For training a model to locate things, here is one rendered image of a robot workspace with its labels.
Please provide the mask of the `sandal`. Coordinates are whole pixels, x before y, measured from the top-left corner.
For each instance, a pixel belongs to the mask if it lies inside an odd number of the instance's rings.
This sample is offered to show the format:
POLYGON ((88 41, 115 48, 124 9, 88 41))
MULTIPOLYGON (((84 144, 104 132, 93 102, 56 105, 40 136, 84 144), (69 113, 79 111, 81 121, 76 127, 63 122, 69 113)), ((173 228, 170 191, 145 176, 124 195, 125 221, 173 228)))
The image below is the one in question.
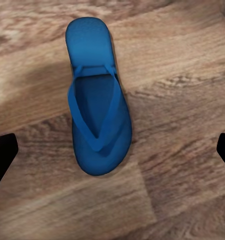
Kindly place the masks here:
POLYGON ((123 161, 132 140, 110 33, 101 19, 80 17, 68 24, 65 41, 73 74, 67 99, 75 158, 88 175, 106 175, 123 161))

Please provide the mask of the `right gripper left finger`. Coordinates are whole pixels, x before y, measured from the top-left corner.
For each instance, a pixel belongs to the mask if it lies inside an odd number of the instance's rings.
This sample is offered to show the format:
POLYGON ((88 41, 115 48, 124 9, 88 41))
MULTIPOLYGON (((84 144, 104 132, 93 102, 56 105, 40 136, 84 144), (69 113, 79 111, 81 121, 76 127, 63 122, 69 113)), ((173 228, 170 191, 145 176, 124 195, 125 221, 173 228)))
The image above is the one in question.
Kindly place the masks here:
POLYGON ((19 152, 14 133, 0 136, 0 181, 19 152))

